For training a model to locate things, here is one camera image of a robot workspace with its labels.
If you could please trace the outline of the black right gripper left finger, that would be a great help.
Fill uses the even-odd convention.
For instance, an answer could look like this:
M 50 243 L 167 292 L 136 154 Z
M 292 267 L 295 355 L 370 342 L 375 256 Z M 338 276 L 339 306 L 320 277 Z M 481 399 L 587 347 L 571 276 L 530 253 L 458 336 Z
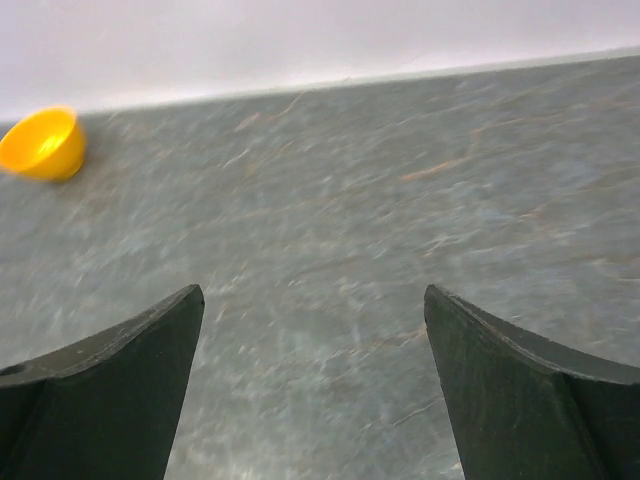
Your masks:
M 2 478 L 163 478 L 203 314 L 203 292 L 189 285 L 129 320 L 2 368 Z

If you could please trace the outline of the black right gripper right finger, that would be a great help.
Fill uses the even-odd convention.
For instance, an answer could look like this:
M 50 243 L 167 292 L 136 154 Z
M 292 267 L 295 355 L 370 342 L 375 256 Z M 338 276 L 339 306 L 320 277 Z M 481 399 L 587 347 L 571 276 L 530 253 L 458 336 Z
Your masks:
M 426 331 L 468 479 L 636 479 L 639 370 L 432 284 Z

